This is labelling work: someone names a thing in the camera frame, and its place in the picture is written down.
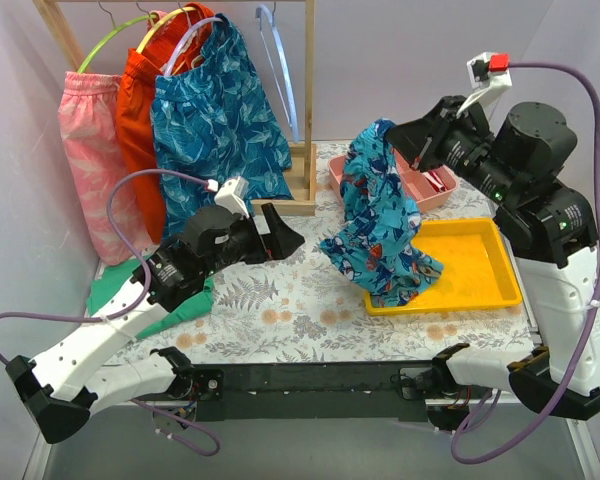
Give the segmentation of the blue shark print shorts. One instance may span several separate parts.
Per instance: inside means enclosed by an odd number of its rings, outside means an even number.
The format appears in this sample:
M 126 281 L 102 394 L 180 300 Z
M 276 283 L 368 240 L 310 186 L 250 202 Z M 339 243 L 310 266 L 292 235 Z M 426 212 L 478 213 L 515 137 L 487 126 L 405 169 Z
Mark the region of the blue shark print shorts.
M 350 143 L 339 191 L 344 226 L 319 249 L 382 307 L 407 305 L 440 278 L 444 265 L 413 245 L 422 225 L 386 139 L 395 123 L 379 119 Z

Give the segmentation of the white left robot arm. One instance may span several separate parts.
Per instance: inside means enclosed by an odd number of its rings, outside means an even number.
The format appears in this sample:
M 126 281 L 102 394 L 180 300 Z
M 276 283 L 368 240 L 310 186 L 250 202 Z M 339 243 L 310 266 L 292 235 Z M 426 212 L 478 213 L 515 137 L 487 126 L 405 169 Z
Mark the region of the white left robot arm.
M 268 232 L 258 232 L 250 215 L 206 206 L 185 229 L 164 241 L 138 267 L 93 321 L 32 359 L 13 358 L 6 372 L 50 444 L 78 432 L 96 413 L 149 394 L 185 398 L 195 386 L 188 357 L 175 347 L 154 350 L 125 365 L 108 360 L 145 328 L 163 320 L 203 291 L 213 274 L 236 263 L 284 260 L 305 242 L 275 207 L 262 207 Z

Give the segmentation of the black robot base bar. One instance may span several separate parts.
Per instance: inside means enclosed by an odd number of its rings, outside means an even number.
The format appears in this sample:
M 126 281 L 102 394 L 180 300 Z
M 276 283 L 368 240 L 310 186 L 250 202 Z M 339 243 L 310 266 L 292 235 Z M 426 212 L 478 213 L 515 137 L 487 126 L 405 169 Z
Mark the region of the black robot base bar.
M 163 405 L 194 400 L 201 422 L 386 418 L 451 432 L 485 389 L 425 386 L 430 368 L 429 361 L 202 364 L 191 393 L 146 398 Z

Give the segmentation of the pale blue hanger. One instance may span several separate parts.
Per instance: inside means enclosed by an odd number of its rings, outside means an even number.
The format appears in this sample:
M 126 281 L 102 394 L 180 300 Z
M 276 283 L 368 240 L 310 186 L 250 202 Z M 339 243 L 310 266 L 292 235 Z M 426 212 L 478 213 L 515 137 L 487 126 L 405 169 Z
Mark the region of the pale blue hanger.
M 273 5 L 273 9 L 269 9 L 264 4 L 258 4 L 255 8 L 255 19 L 258 21 L 259 35 L 274 77 L 278 96 L 282 102 L 283 112 L 291 131 L 292 141 L 297 143 L 299 141 L 298 112 L 291 72 L 289 69 L 284 43 L 277 27 L 275 11 L 276 5 Z M 263 28 L 264 22 L 267 22 L 270 27 L 271 36 L 276 51 L 275 56 L 277 57 L 279 67 L 274 65 L 273 54 L 271 53 L 267 40 L 265 39 Z

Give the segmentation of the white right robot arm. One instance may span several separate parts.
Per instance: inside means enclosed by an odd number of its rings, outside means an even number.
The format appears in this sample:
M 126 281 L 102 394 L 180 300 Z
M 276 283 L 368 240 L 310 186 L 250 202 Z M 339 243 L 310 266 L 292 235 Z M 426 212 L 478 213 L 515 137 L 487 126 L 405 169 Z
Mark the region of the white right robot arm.
M 575 149 L 564 115 L 522 102 L 492 132 L 483 108 L 446 96 L 386 140 L 417 171 L 445 166 L 491 200 L 509 241 L 543 343 L 530 352 L 466 343 L 437 354 L 428 380 L 440 395 L 467 386 L 514 394 L 528 409 L 587 420 L 600 412 L 600 228 L 579 192 L 559 180 Z

